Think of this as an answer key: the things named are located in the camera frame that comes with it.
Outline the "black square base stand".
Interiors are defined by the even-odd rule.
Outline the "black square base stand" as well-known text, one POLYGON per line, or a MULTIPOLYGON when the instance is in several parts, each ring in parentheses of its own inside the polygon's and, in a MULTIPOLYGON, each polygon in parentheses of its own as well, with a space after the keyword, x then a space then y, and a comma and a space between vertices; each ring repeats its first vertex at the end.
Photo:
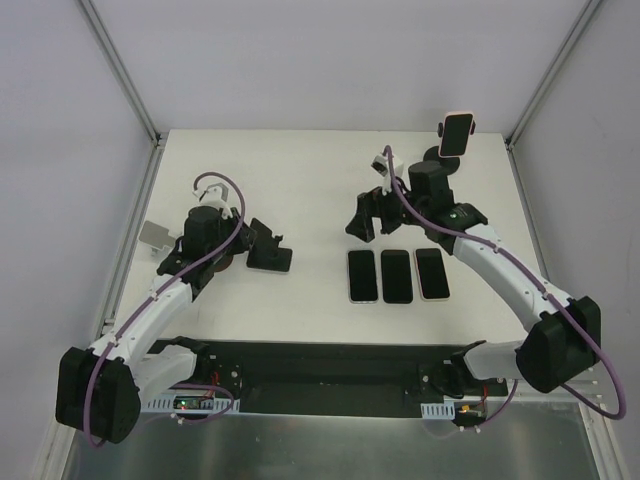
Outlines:
POLYGON ((289 272, 293 250, 280 246, 283 236, 274 235, 273 231, 257 218, 252 219, 250 228, 255 232, 255 238, 247 255, 246 266, 269 272, 289 272))

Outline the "black phone white case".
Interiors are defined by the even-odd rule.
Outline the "black phone white case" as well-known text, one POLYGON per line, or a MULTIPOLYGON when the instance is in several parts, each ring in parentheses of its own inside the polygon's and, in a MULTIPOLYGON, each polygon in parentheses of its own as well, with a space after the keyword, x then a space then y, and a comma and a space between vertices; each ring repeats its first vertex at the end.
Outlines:
POLYGON ((375 257, 371 250, 351 250, 347 254, 349 298, 354 303, 378 300, 375 257))

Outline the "white phone stand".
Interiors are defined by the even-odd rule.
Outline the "white phone stand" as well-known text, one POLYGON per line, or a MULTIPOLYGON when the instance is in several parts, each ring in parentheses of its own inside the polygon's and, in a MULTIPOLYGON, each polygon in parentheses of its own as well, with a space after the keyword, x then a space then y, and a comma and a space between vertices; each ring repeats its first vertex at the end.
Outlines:
POLYGON ((163 259, 175 246, 176 237, 168 228, 145 220, 139 232, 138 241, 146 246, 153 258, 163 259))

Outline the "round brown base stand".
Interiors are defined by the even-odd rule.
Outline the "round brown base stand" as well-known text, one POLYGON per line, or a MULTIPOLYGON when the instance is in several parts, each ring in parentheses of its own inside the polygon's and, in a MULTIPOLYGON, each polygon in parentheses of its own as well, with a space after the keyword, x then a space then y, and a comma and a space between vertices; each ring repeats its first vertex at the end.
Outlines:
POLYGON ((231 266, 233 259, 234 259, 234 256, 230 254, 224 254, 219 256, 212 262, 211 268, 213 272, 219 273, 226 270, 231 266))

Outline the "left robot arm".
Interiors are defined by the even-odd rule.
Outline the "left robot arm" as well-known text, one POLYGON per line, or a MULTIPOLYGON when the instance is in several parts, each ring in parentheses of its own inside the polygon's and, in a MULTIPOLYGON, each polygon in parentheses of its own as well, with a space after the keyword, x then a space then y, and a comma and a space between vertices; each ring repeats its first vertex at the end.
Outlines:
POLYGON ((86 349, 72 347, 59 363, 55 419, 88 439, 120 443, 143 405, 176 384, 216 389, 208 347, 178 337, 149 351, 190 307, 225 259, 250 250, 255 233, 235 208, 198 206, 161 262, 146 299, 86 349))

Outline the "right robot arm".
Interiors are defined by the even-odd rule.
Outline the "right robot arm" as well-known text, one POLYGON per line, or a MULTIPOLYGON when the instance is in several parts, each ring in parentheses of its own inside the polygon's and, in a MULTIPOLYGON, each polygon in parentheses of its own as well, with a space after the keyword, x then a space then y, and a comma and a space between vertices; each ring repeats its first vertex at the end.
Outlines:
POLYGON ((373 221, 391 234, 402 225, 420 226, 447 254, 475 271, 510 307, 526 332, 522 341, 477 341, 459 351, 450 369, 452 387, 473 394, 486 379, 514 379, 549 393, 596 365, 601 313, 590 298, 574 299, 532 272, 506 250, 488 219, 469 203, 459 203, 448 171, 436 161, 401 169, 378 155, 372 168, 380 186, 360 194, 348 234, 366 242, 375 237, 373 221))

